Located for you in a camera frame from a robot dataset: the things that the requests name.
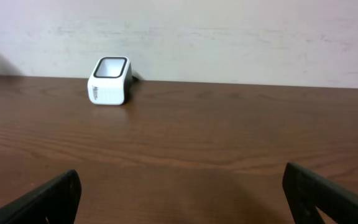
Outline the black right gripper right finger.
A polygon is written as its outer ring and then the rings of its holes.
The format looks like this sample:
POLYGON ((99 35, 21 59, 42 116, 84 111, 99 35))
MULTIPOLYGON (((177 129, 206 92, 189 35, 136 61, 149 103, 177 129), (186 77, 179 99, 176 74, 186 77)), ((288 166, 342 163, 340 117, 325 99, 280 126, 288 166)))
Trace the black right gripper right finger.
POLYGON ((305 167, 287 163, 282 187, 296 224, 324 223, 319 210, 336 223, 358 223, 358 195, 305 167))

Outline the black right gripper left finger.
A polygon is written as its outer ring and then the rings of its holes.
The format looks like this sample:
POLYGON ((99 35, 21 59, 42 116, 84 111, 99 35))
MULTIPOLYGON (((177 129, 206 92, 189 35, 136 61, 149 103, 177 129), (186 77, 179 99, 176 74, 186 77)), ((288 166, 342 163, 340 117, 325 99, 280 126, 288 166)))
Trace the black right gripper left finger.
POLYGON ((2 223, 75 222, 81 198, 81 182, 68 170, 0 208, 2 223))

